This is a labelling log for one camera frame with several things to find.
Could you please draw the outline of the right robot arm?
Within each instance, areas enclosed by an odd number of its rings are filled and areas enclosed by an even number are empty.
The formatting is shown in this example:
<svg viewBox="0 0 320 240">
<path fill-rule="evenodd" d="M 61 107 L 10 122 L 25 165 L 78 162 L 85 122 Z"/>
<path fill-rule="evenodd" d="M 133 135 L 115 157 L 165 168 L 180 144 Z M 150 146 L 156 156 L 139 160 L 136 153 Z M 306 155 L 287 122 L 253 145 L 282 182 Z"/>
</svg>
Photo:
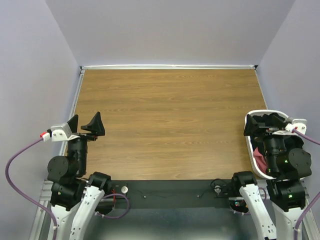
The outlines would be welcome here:
<svg viewBox="0 0 320 240">
<path fill-rule="evenodd" d="M 312 160 L 300 147 L 288 149 L 285 139 L 303 137 L 306 130 L 306 119 L 282 117 L 277 112 L 267 114 L 264 120 L 257 120 L 251 113 L 245 117 L 244 136 L 263 144 L 266 173 L 270 177 L 266 188 L 275 221 L 261 198 L 252 172 L 234 173 L 230 191 L 244 199 L 260 240 L 302 239 L 301 222 L 308 212 L 302 179 L 312 174 Z"/>
</svg>

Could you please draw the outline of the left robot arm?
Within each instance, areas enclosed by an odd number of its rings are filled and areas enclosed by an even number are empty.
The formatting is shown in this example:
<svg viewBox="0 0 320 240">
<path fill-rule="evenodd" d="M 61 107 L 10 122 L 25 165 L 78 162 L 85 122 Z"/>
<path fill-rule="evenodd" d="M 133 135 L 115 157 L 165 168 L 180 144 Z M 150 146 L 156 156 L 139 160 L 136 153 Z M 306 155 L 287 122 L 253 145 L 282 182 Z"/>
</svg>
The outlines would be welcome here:
<svg viewBox="0 0 320 240">
<path fill-rule="evenodd" d="M 95 113 L 91 121 L 77 130 L 79 116 L 49 128 L 43 139 L 52 142 L 66 142 L 66 155 L 54 156 L 47 165 L 47 179 L 51 186 L 52 238 L 68 240 L 72 231 L 73 218 L 81 205 L 86 187 L 82 177 L 87 170 L 88 142 L 94 142 L 105 135 L 101 113 Z"/>
</svg>

